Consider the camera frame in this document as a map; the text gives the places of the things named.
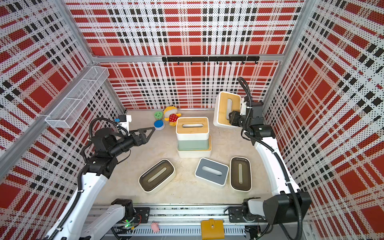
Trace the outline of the white bamboo-lid box corner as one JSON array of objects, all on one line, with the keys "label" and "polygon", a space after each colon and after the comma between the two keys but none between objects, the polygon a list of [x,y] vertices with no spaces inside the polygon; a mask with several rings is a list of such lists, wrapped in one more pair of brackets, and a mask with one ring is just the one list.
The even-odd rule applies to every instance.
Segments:
[{"label": "white bamboo-lid box corner", "polygon": [[229,114],[233,111],[240,112],[242,98],[240,95],[229,92],[219,92],[216,97],[213,123],[218,128],[233,129],[236,126],[230,124]]}]

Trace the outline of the mint green square tissue box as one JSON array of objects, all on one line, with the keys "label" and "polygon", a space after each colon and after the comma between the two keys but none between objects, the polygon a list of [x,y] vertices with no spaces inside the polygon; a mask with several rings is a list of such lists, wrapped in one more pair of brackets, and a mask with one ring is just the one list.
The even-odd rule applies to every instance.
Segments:
[{"label": "mint green square tissue box", "polygon": [[179,151],[201,151],[210,148],[210,137],[208,138],[184,138],[178,140]]}]

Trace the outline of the white box grey lid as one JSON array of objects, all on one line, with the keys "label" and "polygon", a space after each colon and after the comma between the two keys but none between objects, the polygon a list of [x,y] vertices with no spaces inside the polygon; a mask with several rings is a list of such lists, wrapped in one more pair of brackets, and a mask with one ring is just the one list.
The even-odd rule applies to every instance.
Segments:
[{"label": "white box grey lid", "polygon": [[230,168],[227,165],[207,158],[201,158],[195,170],[195,177],[210,186],[224,188],[227,183],[229,170]]}]

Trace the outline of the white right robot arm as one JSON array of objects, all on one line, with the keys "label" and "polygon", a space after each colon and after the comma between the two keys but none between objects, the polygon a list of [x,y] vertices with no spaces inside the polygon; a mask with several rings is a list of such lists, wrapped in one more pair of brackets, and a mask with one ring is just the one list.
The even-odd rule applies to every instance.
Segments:
[{"label": "white right robot arm", "polygon": [[254,222],[259,217],[267,221],[261,236],[269,233],[274,225],[279,225],[287,239],[299,240],[303,236],[303,220],[312,199],[289,173],[272,127],[264,124],[262,111],[262,103],[247,101],[241,104],[240,111],[229,113],[230,124],[240,127],[242,138],[250,141],[259,153],[272,188],[272,197],[266,200],[245,199],[242,215],[247,222]]}]

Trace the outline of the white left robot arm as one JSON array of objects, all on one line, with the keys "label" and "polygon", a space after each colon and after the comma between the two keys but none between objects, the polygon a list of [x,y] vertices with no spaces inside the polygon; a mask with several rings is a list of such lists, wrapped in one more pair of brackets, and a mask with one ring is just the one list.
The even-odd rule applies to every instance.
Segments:
[{"label": "white left robot arm", "polygon": [[116,223],[134,220],[137,213],[132,200],[116,199],[109,209],[95,220],[88,230],[84,224],[89,212],[115,167],[120,163],[117,157],[133,147],[145,145],[155,128],[123,130],[116,133],[111,128],[102,128],[90,134],[90,143],[95,151],[85,159],[85,166],[77,178],[77,189],[61,216],[44,237],[46,240],[100,240]]}]

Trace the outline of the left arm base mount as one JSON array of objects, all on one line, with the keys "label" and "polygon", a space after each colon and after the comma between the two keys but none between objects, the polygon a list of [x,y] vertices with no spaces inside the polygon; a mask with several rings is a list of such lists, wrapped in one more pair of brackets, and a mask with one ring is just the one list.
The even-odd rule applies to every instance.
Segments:
[{"label": "left arm base mount", "polygon": [[124,217],[120,223],[133,226],[146,224],[149,220],[151,208],[134,208],[134,213],[130,217]]}]

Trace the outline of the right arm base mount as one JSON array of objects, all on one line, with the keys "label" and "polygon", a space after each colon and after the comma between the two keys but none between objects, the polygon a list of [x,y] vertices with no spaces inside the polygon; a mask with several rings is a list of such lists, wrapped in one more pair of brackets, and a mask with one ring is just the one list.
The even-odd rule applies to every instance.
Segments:
[{"label": "right arm base mount", "polygon": [[242,207],[228,207],[224,210],[224,214],[229,217],[230,223],[266,223],[265,217],[260,215],[246,216]]}]

